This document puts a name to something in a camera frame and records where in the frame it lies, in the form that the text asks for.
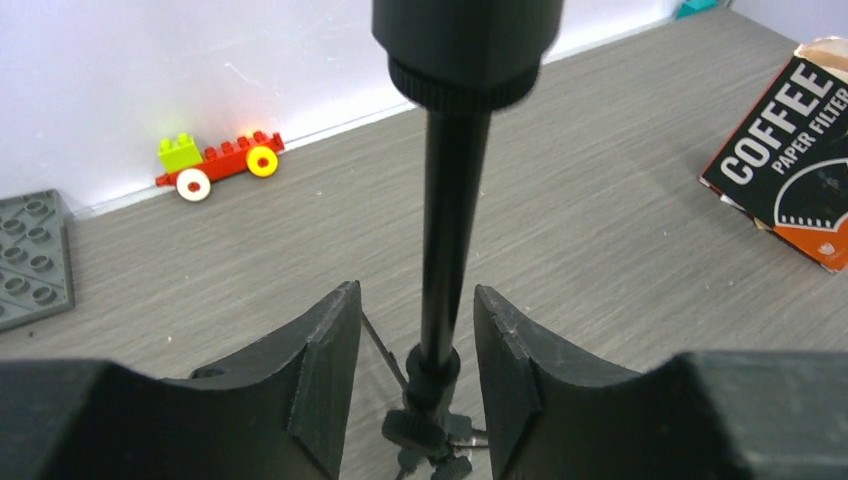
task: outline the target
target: white lego wheel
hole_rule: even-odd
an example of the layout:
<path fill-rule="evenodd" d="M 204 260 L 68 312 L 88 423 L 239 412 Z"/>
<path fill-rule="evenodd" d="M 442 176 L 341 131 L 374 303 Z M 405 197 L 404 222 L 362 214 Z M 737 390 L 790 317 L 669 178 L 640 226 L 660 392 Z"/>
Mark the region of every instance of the white lego wheel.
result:
<path fill-rule="evenodd" d="M 189 202 L 199 202 L 211 191 L 209 177 L 196 168 L 187 168 L 177 175 L 177 193 Z"/>

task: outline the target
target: coffee filter box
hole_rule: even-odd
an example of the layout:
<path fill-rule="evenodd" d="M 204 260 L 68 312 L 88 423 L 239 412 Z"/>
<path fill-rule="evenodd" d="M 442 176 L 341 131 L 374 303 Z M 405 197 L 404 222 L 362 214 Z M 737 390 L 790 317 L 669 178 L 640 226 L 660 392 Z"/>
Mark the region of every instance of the coffee filter box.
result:
<path fill-rule="evenodd" d="M 801 45 L 701 175 L 831 271 L 848 266 L 848 40 Z"/>

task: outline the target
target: gripper jaw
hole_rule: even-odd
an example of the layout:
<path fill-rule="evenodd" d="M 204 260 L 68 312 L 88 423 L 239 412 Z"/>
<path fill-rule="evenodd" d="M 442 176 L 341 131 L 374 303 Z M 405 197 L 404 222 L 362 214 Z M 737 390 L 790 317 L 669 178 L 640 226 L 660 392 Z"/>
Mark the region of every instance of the gripper jaw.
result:
<path fill-rule="evenodd" d="M 682 353 L 639 374 L 483 286 L 474 330 L 497 480 L 848 475 L 846 354 Z"/>
<path fill-rule="evenodd" d="M 359 283 L 345 282 L 188 379 L 0 363 L 14 392 L 0 395 L 0 478 L 336 480 L 362 317 Z"/>

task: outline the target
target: table surface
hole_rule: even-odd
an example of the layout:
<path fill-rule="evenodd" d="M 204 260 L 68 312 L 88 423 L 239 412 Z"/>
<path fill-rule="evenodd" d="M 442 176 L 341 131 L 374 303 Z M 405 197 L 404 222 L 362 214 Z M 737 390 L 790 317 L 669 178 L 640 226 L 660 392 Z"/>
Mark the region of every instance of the table surface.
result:
<path fill-rule="evenodd" d="M 645 370 L 687 349 L 846 349 L 846 277 L 722 204 L 701 169 L 794 49 L 726 10 L 555 62 L 493 121 L 456 346 L 455 410 L 483 423 L 472 287 Z M 424 114 L 303 147 L 270 179 L 78 222 L 78 306 L 0 336 L 0 358 L 108 357 L 184 376 L 293 319 L 343 280 L 404 357 L 418 340 Z M 393 479 L 380 435 L 400 392 L 365 335 L 343 479 Z M 488 458 L 472 478 L 490 478 Z"/>

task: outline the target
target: black pole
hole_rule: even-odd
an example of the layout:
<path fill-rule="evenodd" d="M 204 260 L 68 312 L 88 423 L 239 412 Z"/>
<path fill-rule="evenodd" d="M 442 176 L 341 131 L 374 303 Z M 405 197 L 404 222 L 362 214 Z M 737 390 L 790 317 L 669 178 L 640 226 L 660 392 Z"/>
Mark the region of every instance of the black pole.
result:
<path fill-rule="evenodd" d="M 427 116 L 421 369 L 430 373 L 443 370 L 453 351 L 490 119 Z"/>

